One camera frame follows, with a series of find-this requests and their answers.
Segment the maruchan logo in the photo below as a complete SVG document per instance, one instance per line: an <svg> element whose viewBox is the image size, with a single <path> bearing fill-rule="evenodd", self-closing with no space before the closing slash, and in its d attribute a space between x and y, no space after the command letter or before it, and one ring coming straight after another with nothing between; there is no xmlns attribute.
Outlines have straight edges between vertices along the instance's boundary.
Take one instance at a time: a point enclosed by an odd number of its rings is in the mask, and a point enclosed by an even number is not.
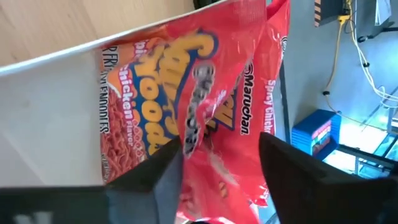
<svg viewBox="0 0 398 224"><path fill-rule="evenodd" d="M241 135L250 134L250 121L252 118L251 105L252 93L254 87L254 67L250 62L243 71L243 98L242 98L242 117L241 117Z"/></svg>
<svg viewBox="0 0 398 224"><path fill-rule="evenodd" d="M215 66L211 62L203 62L193 69L193 77L196 85L192 92L188 107L187 119L185 120L185 139L183 152L189 157L198 143L200 125L196 117L199 104L209 94L214 84Z"/></svg>

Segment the blue box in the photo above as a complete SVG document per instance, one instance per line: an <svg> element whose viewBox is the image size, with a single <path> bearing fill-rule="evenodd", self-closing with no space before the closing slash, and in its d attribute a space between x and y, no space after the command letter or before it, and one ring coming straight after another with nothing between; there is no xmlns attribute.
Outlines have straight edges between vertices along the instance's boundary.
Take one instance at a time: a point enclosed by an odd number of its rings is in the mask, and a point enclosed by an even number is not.
<svg viewBox="0 0 398 224"><path fill-rule="evenodd" d="M293 127L292 145L324 160L339 145L340 126L340 115L332 111L316 110Z"/></svg>

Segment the wooden surface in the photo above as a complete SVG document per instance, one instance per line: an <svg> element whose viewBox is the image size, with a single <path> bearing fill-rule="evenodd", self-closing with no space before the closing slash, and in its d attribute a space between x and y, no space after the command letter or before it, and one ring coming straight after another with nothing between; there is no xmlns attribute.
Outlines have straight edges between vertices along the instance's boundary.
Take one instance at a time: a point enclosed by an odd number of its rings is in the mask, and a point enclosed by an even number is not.
<svg viewBox="0 0 398 224"><path fill-rule="evenodd" d="M0 66L192 10L192 0L0 0Z"/></svg>

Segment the maruchan yakisoba package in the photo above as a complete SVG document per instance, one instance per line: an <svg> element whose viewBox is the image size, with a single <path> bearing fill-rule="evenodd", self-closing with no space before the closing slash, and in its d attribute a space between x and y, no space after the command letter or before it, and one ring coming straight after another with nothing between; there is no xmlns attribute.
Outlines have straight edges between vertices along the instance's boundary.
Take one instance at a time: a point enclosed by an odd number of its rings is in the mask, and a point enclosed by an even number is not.
<svg viewBox="0 0 398 224"><path fill-rule="evenodd" d="M288 0L224 1L102 50L100 132L110 182L180 136L178 215L257 223L266 206L258 139L274 134L272 90Z"/></svg>
<svg viewBox="0 0 398 224"><path fill-rule="evenodd" d="M179 135L190 156L266 25L262 0L225 1L103 50L100 131L106 182Z"/></svg>

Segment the cable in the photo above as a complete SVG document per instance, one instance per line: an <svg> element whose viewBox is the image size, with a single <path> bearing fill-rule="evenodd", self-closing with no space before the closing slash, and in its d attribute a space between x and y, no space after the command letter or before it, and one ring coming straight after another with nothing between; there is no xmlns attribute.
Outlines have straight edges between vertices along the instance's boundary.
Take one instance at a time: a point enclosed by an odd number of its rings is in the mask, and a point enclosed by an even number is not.
<svg viewBox="0 0 398 224"><path fill-rule="evenodd" d="M353 15L352 0L347 0L347 5L349 7L350 16L352 17L352 15ZM356 11L357 11L357 2L355 2L355 12ZM356 13L354 13L354 24L355 23L356 23ZM382 89L384 91L380 91L380 90L378 90L375 87L373 77L372 77L372 75L370 74L370 71L369 71L369 62L366 60L366 57L364 56L362 50L359 48L359 45L358 45L358 43L356 41L356 26L353 27L353 24L350 23L350 27L351 27L351 31L353 30L353 32L351 32L351 40L354 43L354 45L355 45L355 47L356 47L356 49L358 51L359 60L360 60L361 64L363 65L362 66L362 70L363 70L363 72L365 74L366 79L368 80L369 84L371 85L373 91L378 96L380 96L382 98L382 100L381 100L381 104L382 105L384 105L387 108L398 108L398 106L390 106L390 105L387 105L387 104L385 104L383 102L383 100L389 100L389 101L398 102L398 96L392 96L390 94L387 94L386 91L385 91L385 88L383 86L381 86L381 87L382 87Z"/></svg>
<svg viewBox="0 0 398 224"><path fill-rule="evenodd" d="M339 48L340 48L340 40L341 40L341 30L343 29L343 24L344 23L345 23L345 21L339 18L339 29L338 29L338 35L337 35L337 41L336 41L336 48L335 48L335 59L333 60L333 68L331 69L331 75L330 75L328 84L326 85L325 91L329 91L330 85L331 85L333 79L336 76L338 51L339 51Z"/></svg>
<svg viewBox="0 0 398 224"><path fill-rule="evenodd" d="M365 124L364 122L360 122L360 121L358 121L358 120L355 120L355 119L353 119L353 118L350 118L350 117L348 117L348 116L345 116L345 115L343 115L340 111L335 110L335 109L331 106L330 99L329 99L329 95L330 95L330 85L331 85L331 83L333 82L333 79L334 79L334 77L335 77L335 75L336 75L336 65L337 65L337 61L338 61L338 52L339 52L339 48L340 48L341 30L342 30L344 24L345 24L345 29L346 29L346 25L347 25L347 23L349 23L350 28L351 28L351 32L349 32L349 34L351 34L351 40L353 41L353 43L354 43L354 45L355 45L355 47L356 47L356 49L357 49L357 51L358 51L359 60L361 61L361 64L363 65L363 66L361 66L361 67L362 67L362 69L363 69L363 72L364 72L364 74L365 74L366 79L368 80L369 84L371 84L371 87L372 87L373 91L374 91L377 95L379 95L379 96L382 98L381 104L382 104L383 106L385 106L385 107L387 107L387 108L398 108L398 106L389 106L389 105L387 105L387 104L385 104L385 103L383 102L384 99L398 102L398 97L392 96L392 95L390 95L390 94L387 94L387 93L386 93L386 89L385 89L384 86L380 86L380 87L379 87L382 91L376 89L376 87L374 86L373 77L371 76L371 74L370 74L370 72L369 72L369 69L368 69L368 67L369 67L369 62L366 60L366 57L364 56L362 50L359 48L358 43L357 43L357 41L356 41L356 11L357 11L357 2L355 2L355 11L353 12L353 9L352 9L352 2L351 2L351 1L352 1L352 0L346 0L346 3L347 3L347 5L348 5L348 7L349 7L350 14L349 14L348 16L347 16L347 15L345 15L345 16L339 16L339 18L338 18L338 20L339 20L339 31L338 31L337 41L336 41L335 58L334 58L334 61L333 61L333 68L332 68L331 76L330 76L329 81L328 81L328 83L327 83L327 85L326 85L325 91L323 92L323 95L325 96L326 103L328 104L328 107L329 107L333 112L335 112L336 114L340 115L341 117L346 118L346 119L348 119L348 120L350 120L350 121L354 121L354 122L356 122L356 123L359 123L360 125L365 125L364 128L366 128L366 127L369 126L369 127L376 128L376 129L378 129L378 130L381 130L381 131L386 131L386 132L388 132L388 133L398 134L398 132L395 132L395 131L388 131L388 130L386 130L386 129L379 128L379 127L377 127L377 126L371 125L371 124L369 124L369 123L368 123L368 124Z"/></svg>

